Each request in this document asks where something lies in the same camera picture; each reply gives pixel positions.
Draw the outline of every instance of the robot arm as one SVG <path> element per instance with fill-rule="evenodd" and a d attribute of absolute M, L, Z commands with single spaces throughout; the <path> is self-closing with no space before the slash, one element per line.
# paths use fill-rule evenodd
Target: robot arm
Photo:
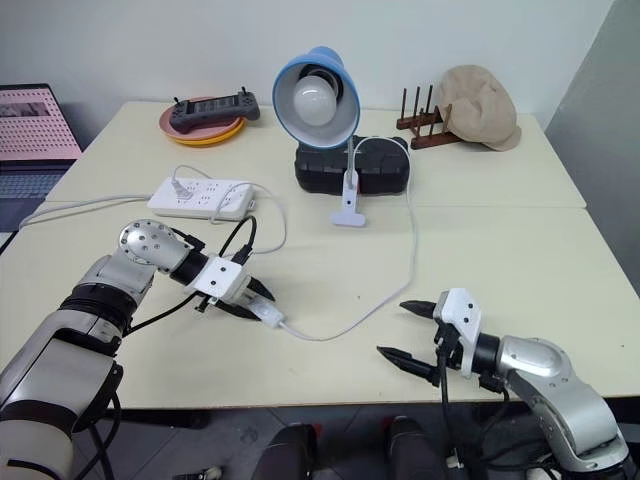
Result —
<path fill-rule="evenodd" d="M 480 308 L 462 288 L 443 292 L 435 304 L 410 301 L 401 306 L 438 323 L 435 341 L 449 368 L 467 378 L 471 373 L 479 374 L 481 385 L 487 377 L 504 382 L 531 408 L 565 471 L 610 471 L 625 462 L 629 450 L 611 410 L 591 386 L 577 377 L 560 347 L 538 338 L 500 339 L 481 333 Z M 379 350 L 398 365 L 397 351 L 385 347 Z M 415 365 L 417 361 L 405 357 L 398 366 L 414 373 L 415 366 L 407 367 L 407 362 Z M 438 386 L 440 372 L 418 363 L 426 372 L 424 376 Z"/>
<path fill-rule="evenodd" d="M 248 253 L 241 263 L 207 257 L 189 238 L 195 245 L 153 220 L 127 225 L 115 253 L 87 271 L 9 362 L 0 375 L 0 478 L 67 478 L 71 434 L 100 418 L 115 393 L 123 370 L 113 358 L 156 270 L 230 313 L 283 318 L 241 264 Z"/>

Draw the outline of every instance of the laptop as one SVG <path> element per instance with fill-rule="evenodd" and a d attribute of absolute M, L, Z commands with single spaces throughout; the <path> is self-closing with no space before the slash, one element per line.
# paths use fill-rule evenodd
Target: laptop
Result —
<path fill-rule="evenodd" d="M 0 232 L 16 231 L 81 153 L 49 85 L 0 85 Z"/>

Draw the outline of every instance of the power plug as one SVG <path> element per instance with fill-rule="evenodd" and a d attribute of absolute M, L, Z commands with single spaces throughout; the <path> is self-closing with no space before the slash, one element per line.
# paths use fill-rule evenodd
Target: power plug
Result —
<path fill-rule="evenodd" d="M 246 216 L 252 205 L 253 188 L 243 180 L 180 177 L 176 180 L 184 191 L 176 192 L 172 178 L 168 177 L 147 203 L 156 215 L 208 219 L 216 213 L 215 210 L 220 205 L 216 219 L 238 221 Z"/>

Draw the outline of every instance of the gray floor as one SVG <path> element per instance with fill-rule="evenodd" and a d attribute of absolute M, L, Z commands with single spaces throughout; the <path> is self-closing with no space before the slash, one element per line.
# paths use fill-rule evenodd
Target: gray floor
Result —
<path fill-rule="evenodd" d="M 457 408 L 457 415 L 465 417 L 470 413 L 468 408 Z M 109 456 L 118 480 L 170 479 L 172 475 L 192 473 L 212 465 L 224 467 L 223 480 L 248 480 L 262 449 L 273 435 L 284 425 L 305 422 L 322 425 L 315 479 L 382 480 L 386 478 L 383 421 L 396 415 L 415 418 L 427 431 L 434 447 L 444 450 L 444 424 L 439 405 L 365 405 L 220 410 L 214 412 L 210 423 L 200 430 L 124 422 L 109 449 Z M 109 420 L 99 423 L 103 437 L 110 425 Z M 517 425 L 511 422 L 507 427 Z M 492 442 L 513 439 L 513 436 L 507 437 L 510 435 L 497 431 Z M 75 435 L 74 444 L 75 475 L 95 450 L 86 432 Z M 87 478 L 102 479 L 102 471 L 98 467 Z"/>

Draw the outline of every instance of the laptop keyboard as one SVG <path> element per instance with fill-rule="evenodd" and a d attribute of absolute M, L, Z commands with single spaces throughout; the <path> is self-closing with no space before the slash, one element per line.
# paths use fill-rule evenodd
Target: laptop keyboard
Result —
<path fill-rule="evenodd" d="M 0 175 L 0 199 L 45 198 L 64 173 Z"/>

